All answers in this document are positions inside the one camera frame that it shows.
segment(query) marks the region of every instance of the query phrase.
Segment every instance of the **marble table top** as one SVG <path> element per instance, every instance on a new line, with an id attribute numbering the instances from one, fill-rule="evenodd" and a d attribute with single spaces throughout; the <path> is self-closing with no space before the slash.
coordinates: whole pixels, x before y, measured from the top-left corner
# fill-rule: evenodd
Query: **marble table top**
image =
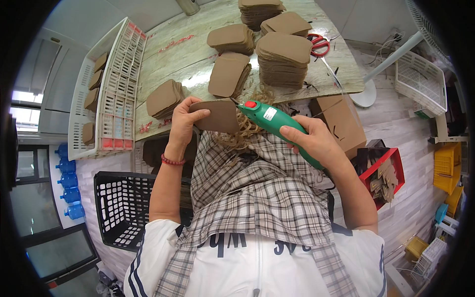
<path id="1" fill-rule="evenodd" d="M 306 21 L 311 21 L 311 33 L 331 37 L 338 30 L 314 0 L 284 0 L 287 11 L 298 13 Z M 147 32 L 147 43 L 139 74 L 135 112 L 135 140 L 169 131 L 171 123 L 167 119 L 154 119 L 147 114 L 145 100 L 161 83 L 168 79 L 181 82 L 186 96 L 193 95 L 203 100 L 216 99 L 208 93 L 208 82 L 216 50 L 206 44 L 211 30 L 230 24 L 241 23 L 238 0 L 216 0 L 202 5 L 193 15 L 184 13 L 171 18 Z M 257 41 L 259 32 L 255 32 Z M 249 97 L 259 88 L 259 64 L 257 55 L 250 56 L 252 69 L 239 99 Z M 341 36 L 331 41 L 330 51 L 325 55 L 330 67 L 338 67 L 338 79 L 346 93 L 359 93 L 364 83 L 353 55 Z M 275 103 L 291 102 L 321 96 L 338 95 L 340 91 L 333 85 L 333 79 L 321 59 L 311 57 L 305 81 L 315 86 L 293 90 L 273 87 Z"/>

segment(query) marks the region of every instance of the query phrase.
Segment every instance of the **white fan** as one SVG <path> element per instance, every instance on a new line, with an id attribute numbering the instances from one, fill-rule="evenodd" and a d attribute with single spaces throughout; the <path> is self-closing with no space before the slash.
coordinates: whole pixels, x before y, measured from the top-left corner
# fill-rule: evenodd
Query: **white fan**
<path id="1" fill-rule="evenodd" d="M 368 73 L 364 78 L 365 90 L 358 94 L 351 94 L 350 97 L 353 102 L 361 107 L 369 107 L 376 100 L 376 87 L 373 82 L 373 78 L 385 70 L 397 59 L 402 57 L 405 53 L 410 51 L 419 42 L 425 40 L 427 44 L 437 53 L 440 60 L 447 65 L 447 67 L 453 71 L 453 65 L 450 57 L 445 53 L 442 43 L 439 42 L 437 34 L 434 28 L 430 24 L 429 20 L 424 16 L 421 10 L 417 7 L 413 0 L 406 0 L 409 12 L 412 15 L 412 19 L 418 28 L 418 32 L 411 36 L 406 43 L 404 43 L 398 50 L 392 53 L 386 60 L 384 60 L 379 66 Z"/>

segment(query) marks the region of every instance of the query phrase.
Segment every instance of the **red bead bracelet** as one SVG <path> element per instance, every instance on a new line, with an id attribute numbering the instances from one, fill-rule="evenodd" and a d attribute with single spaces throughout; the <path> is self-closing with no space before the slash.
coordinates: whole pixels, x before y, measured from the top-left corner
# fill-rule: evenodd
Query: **red bead bracelet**
<path id="1" fill-rule="evenodd" d="M 177 165 L 177 166 L 183 166 L 185 164 L 185 159 L 183 159 L 181 162 L 174 162 L 170 161 L 167 158 L 165 158 L 165 154 L 161 154 L 161 162 L 165 164 L 170 164 L 170 165 Z"/>

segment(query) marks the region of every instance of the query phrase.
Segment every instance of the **checkered cloth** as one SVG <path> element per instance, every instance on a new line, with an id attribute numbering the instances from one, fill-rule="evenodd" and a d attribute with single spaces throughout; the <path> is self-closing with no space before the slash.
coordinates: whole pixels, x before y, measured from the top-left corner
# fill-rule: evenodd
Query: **checkered cloth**
<path id="1" fill-rule="evenodd" d="M 327 192 L 315 187 L 310 165 L 275 135 L 254 135 L 251 143 L 251 152 L 226 153 L 212 132 L 203 132 L 191 181 L 194 218 L 154 296 L 183 296 L 197 246 L 218 233 L 310 246 L 330 295 L 358 296 L 333 240 Z"/>

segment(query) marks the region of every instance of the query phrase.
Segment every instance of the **white shirt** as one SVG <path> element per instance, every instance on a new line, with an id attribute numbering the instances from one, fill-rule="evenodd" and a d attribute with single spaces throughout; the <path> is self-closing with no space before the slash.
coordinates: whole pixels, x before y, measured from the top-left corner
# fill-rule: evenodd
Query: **white shirt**
<path id="1" fill-rule="evenodd" d="M 175 253 L 178 223 L 145 225 L 141 250 L 125 274 L 126 296 L 152 297 Z M 337 250 L 361 297 L 385 296 L 383 238 L 369 230 L 334 233 Z M 210 236 L 196 253 L 186 297 L 329 296 L 309 247 L 252 234 Z"/>

